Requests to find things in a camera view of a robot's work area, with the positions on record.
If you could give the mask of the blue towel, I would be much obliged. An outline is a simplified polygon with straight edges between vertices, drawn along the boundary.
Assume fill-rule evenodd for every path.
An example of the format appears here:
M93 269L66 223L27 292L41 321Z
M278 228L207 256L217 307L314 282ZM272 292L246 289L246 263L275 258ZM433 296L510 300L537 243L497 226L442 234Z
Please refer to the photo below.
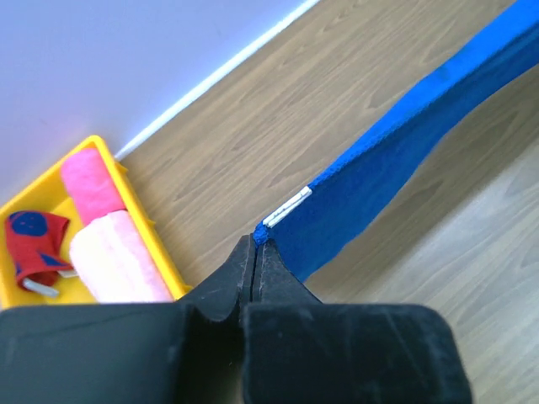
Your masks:
M346 152L260 222L307 279L360 235L442 137L479 104L538 63L538 3L519 0L423 78Z

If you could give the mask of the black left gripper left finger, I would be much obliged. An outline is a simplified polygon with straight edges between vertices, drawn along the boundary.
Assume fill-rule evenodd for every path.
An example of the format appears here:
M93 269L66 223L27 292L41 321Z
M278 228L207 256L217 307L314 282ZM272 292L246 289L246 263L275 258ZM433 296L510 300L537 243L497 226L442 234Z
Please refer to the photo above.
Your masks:
M202 401L241 363L255 258L253 238L241 237L221 267L171 303L4 311L2 402Z

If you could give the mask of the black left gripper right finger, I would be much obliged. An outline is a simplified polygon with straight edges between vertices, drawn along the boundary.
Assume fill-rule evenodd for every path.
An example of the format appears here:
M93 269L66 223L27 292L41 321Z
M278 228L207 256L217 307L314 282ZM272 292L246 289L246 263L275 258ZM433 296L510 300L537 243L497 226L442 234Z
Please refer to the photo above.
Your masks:
M429 307L323 304L258 248L243 315L247 403L467 403L450 326Z

